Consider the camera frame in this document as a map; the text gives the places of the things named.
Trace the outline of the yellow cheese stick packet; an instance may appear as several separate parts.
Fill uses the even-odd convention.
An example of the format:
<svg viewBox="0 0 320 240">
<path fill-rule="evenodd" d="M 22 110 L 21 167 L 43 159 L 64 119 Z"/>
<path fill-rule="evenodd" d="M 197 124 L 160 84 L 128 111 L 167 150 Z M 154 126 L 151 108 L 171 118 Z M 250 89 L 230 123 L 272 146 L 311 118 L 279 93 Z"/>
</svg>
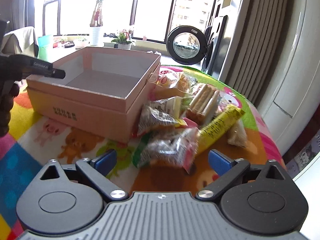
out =
<svg viewBox="0 0 320 240">
<path fill-rule="evenodd" d="M 197 153 L 201 154 L 219 140 L 245 114 L 245 111 L 234 105 L 228 105 L 207 126 L 197 133 Z"/>
</svg>

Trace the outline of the small beige snack packet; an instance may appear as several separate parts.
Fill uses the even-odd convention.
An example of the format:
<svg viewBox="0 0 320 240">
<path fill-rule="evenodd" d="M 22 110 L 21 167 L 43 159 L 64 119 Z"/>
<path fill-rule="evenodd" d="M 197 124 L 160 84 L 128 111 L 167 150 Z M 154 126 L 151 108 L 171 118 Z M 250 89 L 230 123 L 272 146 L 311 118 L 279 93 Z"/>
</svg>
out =
<svg viewBox="0 0 320 240">
<path fill-rule="evenodd" d="M 233 146 L 246 147 L 247 134 L 243 122 L 238 120 L 227 132 L 227 142 Z"/>
</svg>

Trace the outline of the white air conditioner unit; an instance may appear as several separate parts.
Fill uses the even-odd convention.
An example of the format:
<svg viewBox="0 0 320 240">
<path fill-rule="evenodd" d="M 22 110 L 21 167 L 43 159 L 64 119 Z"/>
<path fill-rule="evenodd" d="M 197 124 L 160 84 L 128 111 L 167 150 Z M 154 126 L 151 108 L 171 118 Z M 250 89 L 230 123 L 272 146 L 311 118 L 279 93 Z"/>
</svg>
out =
<svg viewBox="0 0 320 240">
<path fill-rule="evenodd" d="M 287 0 L 270 69 L 257 109 L 285 154 L 319 106 L 319 0 Z"/>
</svg>

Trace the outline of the wafer biscuit clear packet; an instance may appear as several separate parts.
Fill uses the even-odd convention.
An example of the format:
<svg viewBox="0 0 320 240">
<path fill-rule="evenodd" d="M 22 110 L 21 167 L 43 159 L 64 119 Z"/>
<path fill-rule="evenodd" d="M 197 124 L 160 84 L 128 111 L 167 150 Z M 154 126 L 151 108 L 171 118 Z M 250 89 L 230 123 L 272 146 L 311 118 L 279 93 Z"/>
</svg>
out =
<svg viewBox="0 0 320 240">
<path fill-rule="evenodd" d="M 199 126 L 212 120 L 217 109 L 220 91 L 213 85 L 198 83 L 192 88 L 194 96 L 189 103 L 185 116 Z"/>
</svg>

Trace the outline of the green plastic bucket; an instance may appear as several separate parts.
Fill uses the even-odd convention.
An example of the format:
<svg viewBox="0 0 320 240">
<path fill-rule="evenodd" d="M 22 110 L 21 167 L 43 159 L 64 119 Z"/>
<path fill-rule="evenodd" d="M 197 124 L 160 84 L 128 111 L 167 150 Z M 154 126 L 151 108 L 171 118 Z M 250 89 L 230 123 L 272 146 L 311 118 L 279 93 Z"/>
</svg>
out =
<svg viewBox="0 0 320 240">
<path fill-rule="evenodd" d="M 49 61 L 53 50 L 53 35 L 44 35 L 37 39 L 39 45 L 38 58 L 44 61 Z"/>
</svg>

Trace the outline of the colourful cartoon play mat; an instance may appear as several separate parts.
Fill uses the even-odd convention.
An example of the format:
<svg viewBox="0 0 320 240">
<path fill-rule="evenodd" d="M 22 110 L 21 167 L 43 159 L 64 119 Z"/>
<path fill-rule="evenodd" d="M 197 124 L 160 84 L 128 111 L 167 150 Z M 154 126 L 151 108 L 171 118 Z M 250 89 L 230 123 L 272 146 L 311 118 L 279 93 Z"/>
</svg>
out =
<svg viewBox="0 0 320 240">
<path fill-rule="evenodd" d="M 245 158 L 253 164 L 264 164 L 268 159 L 283 162 L 258 110 L 242 95 L 194 68 L 161 67 L 163 72 L 171 70 L 215 86 L 225 92 L 228 101 L 245 111 L 242 122 L 247 134 L 246 146 L 230 145 L 223 136 L 213 145 L 214 149 L 233 159 Z M 95 158 L 114 149 L 117 163 L 107 178 L 127 192 L 189 191 L 195 194 L 217 178 L 208 164 L 207 152 L 195 158 L 190 172 L 166 166 L 137 169 L 132 164 L 132 156 L 135 150 L 143 147 L 141 139 L 132 138 L 122 144 L 41 116 L 33 110 L 25 88 L 14 100 L 9 126 L 9 133 L 1 138 L 1 239 L 16 239 L 22 233 L 15 211 L 17 200 L 50 159 L 71 164 L 79 158 Z"/>
</svg>

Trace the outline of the dark grey washing machine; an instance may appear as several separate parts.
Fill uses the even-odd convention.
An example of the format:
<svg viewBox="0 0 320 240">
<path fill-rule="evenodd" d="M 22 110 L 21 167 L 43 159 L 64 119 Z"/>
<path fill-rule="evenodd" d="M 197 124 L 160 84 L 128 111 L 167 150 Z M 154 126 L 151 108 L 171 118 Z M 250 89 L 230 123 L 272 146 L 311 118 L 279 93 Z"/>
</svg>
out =
<svg viewBox="0 0 320 240">
<path fill-rule="evenodd" d="M 220 74 L 217 66 L 217 57 L 221 41 L 223 40 L 227 20 L 227 15 L 218 16 L 214 18 L 212 25 L 205 31 L 208 48 L 201 64 L 201 70 L 216 79 Z"/>
</svg>

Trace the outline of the tall plant white pot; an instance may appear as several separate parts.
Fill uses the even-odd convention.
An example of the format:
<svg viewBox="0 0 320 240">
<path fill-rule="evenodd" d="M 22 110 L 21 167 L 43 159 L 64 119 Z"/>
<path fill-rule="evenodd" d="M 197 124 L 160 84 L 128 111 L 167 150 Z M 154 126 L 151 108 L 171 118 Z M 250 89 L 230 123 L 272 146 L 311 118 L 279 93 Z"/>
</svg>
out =
<svg viewBox="0 0 320 240">
<path fill-rule="evenodd" d="M 95 7 L 93 10 L 93 14 L 90 21 L 90 45 L 98 46 L 101 43 L 101 39 L 103 38 L 102 27 L 102 4 L 104 0 L 96 0 Z"/>
</svg>

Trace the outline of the sesame snack packet front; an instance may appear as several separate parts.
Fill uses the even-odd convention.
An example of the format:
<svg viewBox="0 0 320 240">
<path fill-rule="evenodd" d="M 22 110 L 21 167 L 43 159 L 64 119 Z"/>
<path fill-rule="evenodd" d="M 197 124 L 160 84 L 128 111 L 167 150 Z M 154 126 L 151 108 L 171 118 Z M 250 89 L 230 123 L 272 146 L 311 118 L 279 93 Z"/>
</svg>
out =
<svg viewBox="0 0 320 240">
<path fill-rule="evenodd" d="M 198 149 L 198 131 L 196 127 L 172 128 L 143 135 L 133 154 L 133 165 L 169 166 L 189 173 Z"/>
</svg>

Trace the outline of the pink cardboard box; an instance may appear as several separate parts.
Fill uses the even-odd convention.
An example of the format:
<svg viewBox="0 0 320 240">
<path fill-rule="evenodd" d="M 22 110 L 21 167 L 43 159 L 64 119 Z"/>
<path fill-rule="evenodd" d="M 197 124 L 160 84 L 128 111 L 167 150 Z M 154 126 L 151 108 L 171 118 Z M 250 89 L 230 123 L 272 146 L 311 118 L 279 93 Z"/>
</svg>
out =
<svg viewBox="0 0 320 240">
<path fill-rule="evenodd" d="M 127 143 L 160 66 L 157 54 L 86 47 L 53 63 L 63 79 L 30 75 L 27 90 L 37 113 Z"/>
</svg>

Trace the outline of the pink flowering potted plant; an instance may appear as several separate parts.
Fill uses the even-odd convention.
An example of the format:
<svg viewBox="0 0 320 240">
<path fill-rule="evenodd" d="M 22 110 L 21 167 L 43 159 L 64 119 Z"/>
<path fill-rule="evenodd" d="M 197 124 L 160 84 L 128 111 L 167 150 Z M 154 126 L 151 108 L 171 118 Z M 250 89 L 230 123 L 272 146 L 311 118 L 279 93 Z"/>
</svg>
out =
<svg viewBox="0 0 320 240">
<path fill-rule="evenodd" d="M 136 45 L 132 34 L 132 30 L 122 30 L 111 42 L 116 44 L 115 48 L 130 50 L 132 46 Z"/>
</svg>

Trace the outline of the beige cloth covered chair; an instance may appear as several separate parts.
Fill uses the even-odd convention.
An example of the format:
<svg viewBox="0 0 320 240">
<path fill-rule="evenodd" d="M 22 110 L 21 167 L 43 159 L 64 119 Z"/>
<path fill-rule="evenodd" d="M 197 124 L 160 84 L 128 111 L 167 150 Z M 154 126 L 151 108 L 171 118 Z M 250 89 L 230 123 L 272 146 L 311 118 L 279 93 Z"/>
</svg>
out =
<svg viewBox="0 0 320 240">
<path fill-rule="evenodd" d="M 23 54 L 38 57 L 39 45 L 34 27 L 24 27 L 6 33 L 1 45 L 1 53 L 5 55 Z"/>
</svg>

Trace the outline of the round washing machine door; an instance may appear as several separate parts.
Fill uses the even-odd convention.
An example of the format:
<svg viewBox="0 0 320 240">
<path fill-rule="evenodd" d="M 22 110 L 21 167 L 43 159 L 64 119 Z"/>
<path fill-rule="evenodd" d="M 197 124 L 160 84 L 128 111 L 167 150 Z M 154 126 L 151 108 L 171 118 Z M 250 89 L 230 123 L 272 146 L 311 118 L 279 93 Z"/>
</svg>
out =
<svg viewBox="0 0 320 240">
<path fill-rule="evenodd" d="M 193 65 L 204 59 L 208 41 L 200 29 L 181 25 L 167 36 L 166 48 L 170 57 L 177 63 Z"/>
</svg>

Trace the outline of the yellow bread bun packet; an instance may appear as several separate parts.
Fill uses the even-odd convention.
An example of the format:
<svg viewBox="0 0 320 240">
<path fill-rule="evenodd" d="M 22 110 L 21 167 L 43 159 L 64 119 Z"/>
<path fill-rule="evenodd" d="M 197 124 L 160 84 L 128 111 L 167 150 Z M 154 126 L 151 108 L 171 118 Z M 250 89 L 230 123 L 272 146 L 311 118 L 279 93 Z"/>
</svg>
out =
<svg viewBox="0 0 320 240">
<path fill-rule="evenodd" d="M 190 95 L 191 89 L 196 83 L 196 79 L 184 74 L 184 72 L 159 73 L 158 80 L 151 95 L 154 100 L 176 96 L 183 98 Z"/>
</svg>

